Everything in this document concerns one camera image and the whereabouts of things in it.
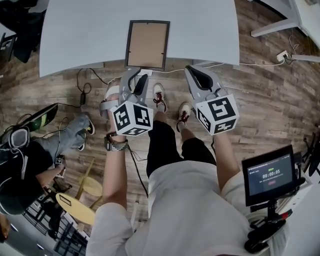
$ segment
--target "bracelet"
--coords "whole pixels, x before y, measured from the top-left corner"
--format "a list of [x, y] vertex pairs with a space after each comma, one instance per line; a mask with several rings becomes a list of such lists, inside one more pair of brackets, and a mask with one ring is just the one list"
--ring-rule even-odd
[[122, 151], [128, 147], [128, 140], [126, 139], [124, 142], [114, 142], [112, 141], [112, 137], [117, 136], [116, 132], [108, 133], [104, 137], [104, 147], [107, 151]]

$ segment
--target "person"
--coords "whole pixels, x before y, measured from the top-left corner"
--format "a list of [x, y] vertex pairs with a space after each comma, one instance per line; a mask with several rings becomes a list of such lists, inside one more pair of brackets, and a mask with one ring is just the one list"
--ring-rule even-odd
[[0, 244], [3, 244], [8, 239], [10, 229], [10, 221], [0, 213]]
[[[68, 126], [49, 138], [31, 138], [26, 148], [11, 160], [0, 165], [0, 213], [19, 215], [43, 193], [65, 166], [52, 168], [56, 157], [69, 148], [85, 148], [86, 132], [93, 135], [95, 126], [86, 114], [80, 114]], [[24, 154], [25, 171], [22, 170]]]
[[[157, 113], [146, 173], [149, 178], [149, 219], [135, 233], [127, 217], [125, 151], [108, 151], [105, 160], [102, 206], [95, 215], [87, 256], [246, 256], [250, 209], [245, 205], [244, 178], [226, 132], [214, 135], [216, 161], [204, 142], [188, 129], [191, 106], [179, 108], [175, 132], [167, 124], [165, 91], [153, 87]], [[111, 95], [114, 100], [118, 95]], [[111, 121], [110, 133], [115, 131]], [[111, 137], [123, 143], [126, 137]], [[279, 232], [270, 251], [281, 255], [286, 234]]]

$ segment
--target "display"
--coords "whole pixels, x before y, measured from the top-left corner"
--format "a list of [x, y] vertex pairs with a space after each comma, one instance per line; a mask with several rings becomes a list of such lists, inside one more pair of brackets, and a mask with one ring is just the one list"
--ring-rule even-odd
[[247, 172], [250, 196], [281, 187], [292, 182], [290, 155], [250, 167]]

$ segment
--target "foot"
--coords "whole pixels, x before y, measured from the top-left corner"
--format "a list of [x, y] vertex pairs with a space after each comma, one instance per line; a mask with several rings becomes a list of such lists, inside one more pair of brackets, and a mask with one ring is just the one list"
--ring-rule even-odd
[[88, 132], [88, 134], [90, 135], [94, 135], [96, 132], [95, 126], [92, 123], [92, 121], [89, 119], [89, 127], [86, 129], [86, 131]]
[[178, 120], [176, 121], [176, 129], [178, 132], [179, 130], [179, 125], [178, 124], [184, 124], [187, 125], [188, 118], [190, 117], [191, 114], [191, 105], [188, 102], [184, 102], [181, 104], [179, 107], [179, 112], [178, 112]]
[[161, 83], [156, 83], [153, 86], [153, 102], [156, 103], [156, 108], [158, 106], [164, 106], [164, 113], [167, 112], [167, 104], [165, 102], [165, 89], [163, 88]]
[[87, 137], [87, 135], [84, 134], [84, 142], [83, 142], [83, 144], [82, 144], [81, 146], [78, 147], [78, 150], [79, 150], [79, 151], [82, 151], [82, 150], [85, 149], [85, 147], [86, 147], [86, 137]]

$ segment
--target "floor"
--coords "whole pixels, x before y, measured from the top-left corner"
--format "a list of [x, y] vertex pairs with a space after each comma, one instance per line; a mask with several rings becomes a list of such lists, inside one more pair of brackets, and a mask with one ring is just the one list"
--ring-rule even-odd
[[[275, 64], [276, 55], [283, 50], [292, 53], [289, 44], [291, 30], [272, 33], [253, 38], [250, 31], [261, 26], [277, 22], [281, 18], [256, 2], [235, 0], [239, 25], [240, 62], [247, 64]], [[297, 52], [303, 52], [303, 36], [294, 29], [292, 40], [300, 44]], [[188, 59], [168, 59], [166, 70], [183, 69], [191, 64]], [[105, 82], [118, 77], [126, 69], [124, 61], [105, 63], [104, 68], [96, 69], [97, 74]], [[310, 138], [317, 128], [315, 123], [319, 118], [320, 66], [308, 62], [295, 61], [291, 65], [283, 64], [273, 67], [232, 66], [221, 65], [211, 68], [222, 80], [229, 93], [237, 102], [240, 118], [237, 126], [229, 135], [232, 140], [235, 155], [241, 160], [253, 157], [274, 149], [292, 144], [295, 151], [305, 151], [303, 138]], [[0, 128], [5, 129], [15, 124], [20, 116], [36, 111], [56, 102], [79, 105], [81, 92], [77, 89], [76, 73], [78, 70], [60, 72], [46, 78], [39, 78], [39, 55], [34, 53], [27, 64], [10, 61], [0, 74], [0, 108], [3, 119], [0, 118]], [[88, 112], [95, 124], [96, 134], [88, 136], [86, 148], [79, 152], [71, 149], [66, 152], [67, 171], [64, 182], [73, 185], [69, 191], [75, 196], [79, 188], [79, 178], [89, 166], [92, 157], [95, 161], [90, 176], [102, 183], [106, 150], [104, 136], [106, 121], [100, 118], [98, 106], [106, 93], [106, 86], [95, 77], [90, 70], [83, 70], [79, 77], [79, 86], [91, 83], [92, 91], [87, 95], [86, 105], [82, 108], [59, 106], [55, 120], [43, 129], [34, 133], [41, 136], [58, 130], [64, 117], [72, 120], [80, 112]], [[187, 81], [183, 71], [169, 74], [153, 73], [149, 78], [149, 88], [146, 103], [155, 109], [152, 101], [152, 85], [161, 83], [165, 88], [168, 103], [168, 123], [175, 126], [176, 113], [182, 102], [191, 102]], [[189, 119], [188, 127], [209, 147], [211, 137], [194, 116]], [[176, 133], [176, 141], [181, 151], [181, 139]], [[141, 159], [147, 158], [149, 137], [141, 135], [129, 138], [130, 147]], [[145, 160], [137, 162], [144, 184], [148, 185]], [[128, 212], [133, 209], [133, 203], [139, 202], [137, 221], [145, 222], [148, 218], [147, 200], [139, 182], [133, 160], [126, 153], [128, 173]], [[93, 196], [84, 194], [81, 201], [88, 206], [95, 200]]]

